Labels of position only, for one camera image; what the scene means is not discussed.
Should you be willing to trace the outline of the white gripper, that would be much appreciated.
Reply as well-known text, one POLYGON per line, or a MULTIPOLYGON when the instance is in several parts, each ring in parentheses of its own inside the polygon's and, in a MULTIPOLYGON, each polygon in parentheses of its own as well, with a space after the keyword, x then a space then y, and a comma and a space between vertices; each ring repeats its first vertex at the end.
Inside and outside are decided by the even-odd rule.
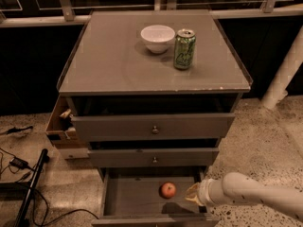
POLYGON ((199 206, 215 206, 219 204, 221 188, 220 180, 202 180, 187 189, 185 199, 195 202, 199 206))

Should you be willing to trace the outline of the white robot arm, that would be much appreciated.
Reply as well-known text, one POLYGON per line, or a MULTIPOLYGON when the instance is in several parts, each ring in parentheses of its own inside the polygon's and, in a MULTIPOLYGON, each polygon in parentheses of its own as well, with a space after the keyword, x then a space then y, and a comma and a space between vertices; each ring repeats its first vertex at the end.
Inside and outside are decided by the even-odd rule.
MULTIPOLYGON (((286 95, 286 88, 303 63, 303 27, 280 65, 261 103, 272 110, 286 95)), ((219 180, 195 183, 186 192, 186 200, 199 206, 263 204, 284 215, 303 221, 303 193, 296 189, 265 186, 237 172, 219 180)))

